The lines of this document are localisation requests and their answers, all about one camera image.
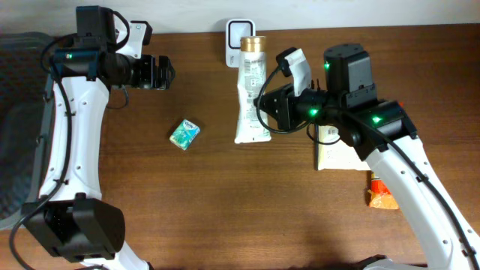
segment wooden surface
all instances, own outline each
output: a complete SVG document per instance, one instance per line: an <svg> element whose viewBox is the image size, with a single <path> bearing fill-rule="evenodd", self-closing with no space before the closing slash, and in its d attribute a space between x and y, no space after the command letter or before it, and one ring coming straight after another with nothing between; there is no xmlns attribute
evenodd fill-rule
<svg viewBox="0 0 480 270"><path fill-rule="evenodd" d="M259 34L268 38L268 72L279 52L299 47L323 88L323 51L362 44L379 97L405 103L437 175L480 230L479 25ZM129 245L156 269L285 269L374 254L425 262L400 211L366 206L366 172L314 170L304 131L233 143L237 70L224 63L222 33L156 35L144 53L169 56L177 77L169 91L132 89L128 108L106 111L100 186L124 213ZM110 104L122 98L115 92ZM184 118L202 128L187 151L168 140ZM8 233L0 232L1 268L18 269ZM35 268L79 266L49 257L25 230L17 245Z"/></svg>

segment small packet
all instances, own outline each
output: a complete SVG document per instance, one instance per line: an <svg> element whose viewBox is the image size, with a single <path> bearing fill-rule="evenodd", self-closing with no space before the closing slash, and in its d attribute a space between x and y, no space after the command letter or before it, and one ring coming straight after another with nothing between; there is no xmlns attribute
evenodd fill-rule
<svg viewBox="0 0 480 270"><path fill-rule="evenodd" d="M200 128L198 126L184 119L175 131L173 131L172 136L170 136L170 142L183 150L187 150L199 132Z"/></svg>
<svg viewBox="0 0 480 270"><path fill-rule="evenodd" d="M338 129L333 126L319 127L319 141L331 143L338 140ZM370 170L366 162L362 162L353 147L343 141L333 145L319 145L318 170Z"/></svg>
<svg viewBox="0 0 480 270"><path fill-rule="evenodd" d="M397 201L385 186L385 183L372 172L371 190L368 191L372 195L368 206L378 209L399 209Z"/></svg>

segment snack bag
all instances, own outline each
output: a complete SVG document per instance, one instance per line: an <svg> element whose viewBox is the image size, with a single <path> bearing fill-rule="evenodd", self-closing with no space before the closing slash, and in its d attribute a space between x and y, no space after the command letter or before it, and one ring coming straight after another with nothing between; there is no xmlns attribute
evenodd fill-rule
<svg viewBox="0 0 480 270"><path fill-rule="evenodd" d="M383 181L372 172L371 190L368 191L372 195L368 206L378 209L399 209L397 201L385 186Z"/></svg>
<svg viewBox="0 0 480 270"><path fill-rule="evenodd" d="M183 150L187 150L199 132L200 128L196 124L184 119L173 131L170 142Z"/></svg>

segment blue packet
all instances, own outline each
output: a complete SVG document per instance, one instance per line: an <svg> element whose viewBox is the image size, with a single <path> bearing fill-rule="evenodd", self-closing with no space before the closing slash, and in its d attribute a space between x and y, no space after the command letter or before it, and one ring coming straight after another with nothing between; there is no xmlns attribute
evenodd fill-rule
<svg viewBox="0 0 480 270"><path fill-rule="evenodd" d="M200 128L197 125L184 119L173 131L172 136L170 136L170 142L181 149L187 150L199 132Z"/></svg>

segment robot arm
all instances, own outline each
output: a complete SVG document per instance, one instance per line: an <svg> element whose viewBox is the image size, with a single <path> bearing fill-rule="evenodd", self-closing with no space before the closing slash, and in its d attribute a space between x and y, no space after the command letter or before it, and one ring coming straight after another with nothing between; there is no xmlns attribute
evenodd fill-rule
<svg viewBox="0 0 480 270"><path fill-rule="evenodd" d="M166 56L159 57L157 66L153 55L142 54L142 45L147 45L152 35L147 22L127 22L119 13L98 6L78 7L76 18L73 47L57 49L51 58L57 73L55 99L50 101L55 102L55 123L39 197L50 194L61 179L62 168L68 169L64 183L25 227L53 257L104 269L153 269L125 242L122 211L101 202L101 122L112 86L166 90L175 71ZM69 101L70 115L60 86ZM70 159L64 164L67 145ZM33 212L38 204L26 203L22 212Z"/></svg>
<svg viewBox="0 0 480 270"><path fill-rule="evenodd" d="M277 57L277 69L284 75L290 73L286 56L292 52L298 50L290 48ZM397 102L377 100L368 53L359 44L343 44L327 49L324 59L328 91L300 92L285 85L260 95L254 101L257 109L273 117L281 131L295 130L302 122L337 127L340 138L367 161L397 200L428 268L479 269L479 236L437 178L403 108ZM360 269L420 269L390 259L375 260Z"/></svg>

